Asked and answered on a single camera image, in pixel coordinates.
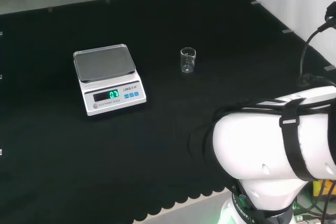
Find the black strap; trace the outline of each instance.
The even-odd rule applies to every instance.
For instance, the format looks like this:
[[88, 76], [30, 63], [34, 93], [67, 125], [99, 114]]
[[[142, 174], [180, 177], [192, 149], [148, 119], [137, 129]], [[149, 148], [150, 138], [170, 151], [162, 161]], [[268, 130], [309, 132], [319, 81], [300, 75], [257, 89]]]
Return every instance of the black strap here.
[[279, 120], [282, 129], [282, 137], [288, 162], [296, 176], [304, 181], [316, 180], [308, 171], [305, 160], [303, 159], [300, 142], [298, 137], [298, 126], [300, 117], [298, 116], [298, 106], [304, 100], [295, 99], [284, 106]]

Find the green light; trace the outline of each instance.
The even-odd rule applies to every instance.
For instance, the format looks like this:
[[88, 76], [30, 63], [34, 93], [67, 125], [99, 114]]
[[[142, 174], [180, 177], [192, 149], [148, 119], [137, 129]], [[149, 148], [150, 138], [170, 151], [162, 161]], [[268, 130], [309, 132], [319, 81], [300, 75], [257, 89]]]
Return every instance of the green light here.
[[110, 91], [110, 98], [116, 98], [116, 97], [119, 97], [119, 92], [117, 89], [115, 90], [111, 90]]

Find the scalloped edge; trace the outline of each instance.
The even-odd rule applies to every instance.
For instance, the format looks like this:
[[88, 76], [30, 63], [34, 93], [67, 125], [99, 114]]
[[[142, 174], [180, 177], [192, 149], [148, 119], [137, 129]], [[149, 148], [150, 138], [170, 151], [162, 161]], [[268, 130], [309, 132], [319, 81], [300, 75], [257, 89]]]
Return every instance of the scalloped edge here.
[[161, 208], [160, 212], [157, 214], [157, 215], [150, 215], [150, 214], [147, 214], [147, 217], [142, 220], [142, 221], [137, 221], [137, 220], [134, 220], [133, 221], [133, 224], [142, 224], [154, 217], [157, 217], [157, 216], [160, 216], [160, 215], [164, 215], [168, 212], [171, 212], [171, 211], [175, 211], [177, 209], [180, 209], [182, 207], [186, 207], [186, 206], [189, 206], [191, 204], [194, 204], [194, 203], [197, 203], [197, 202], [200, 202], [204, 199], [209, 199], [211, 197], [215, 197], [217, 195], [220, 195], [220, 194], [224, 194], [224, 193], [227, 193], [229, 190], [227, 188], [225, 188], [223, 191], [220, 191], [220, 192], [215, 192], [215, 191], [212, 191], [212, 193], [209, 195], [209, 196], [204, 196], [203, 194], [201, 194], [197, 199], [192, 199], [190, 197], [188, 197], [187, 201], [185, 203], [177, 203], [175, 202], [174, 206], [172, 208], [169, 208], [169, 209], [165, 209], [165, 208]]

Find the small glass beaker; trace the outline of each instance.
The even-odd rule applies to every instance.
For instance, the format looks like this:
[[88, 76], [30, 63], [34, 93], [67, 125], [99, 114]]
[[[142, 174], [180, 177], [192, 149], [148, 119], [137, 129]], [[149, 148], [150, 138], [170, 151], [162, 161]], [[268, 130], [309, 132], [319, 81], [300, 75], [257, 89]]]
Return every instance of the small glass beaker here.
[[181, 70], [185, 73], [191, 73], [195, 68], [196, 50], [191, 47], [185, 47], [181, 50]]

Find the metal bracket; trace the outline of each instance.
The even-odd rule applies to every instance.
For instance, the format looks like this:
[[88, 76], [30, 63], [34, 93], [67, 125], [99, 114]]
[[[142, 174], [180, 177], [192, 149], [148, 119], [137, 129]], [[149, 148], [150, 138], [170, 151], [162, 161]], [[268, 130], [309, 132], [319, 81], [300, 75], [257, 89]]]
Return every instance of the metal bracket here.
[[325, 71], [330, 71], [330, 70], [336, 69], [336, 67], [334, 65], [330, 65], [330, 66], [325, 67], [324, 69]]
[[292, 33], [292, 32], [293, 32], [292, 29], [282, 30], [282, 33], [283, 33], [283, 34]]

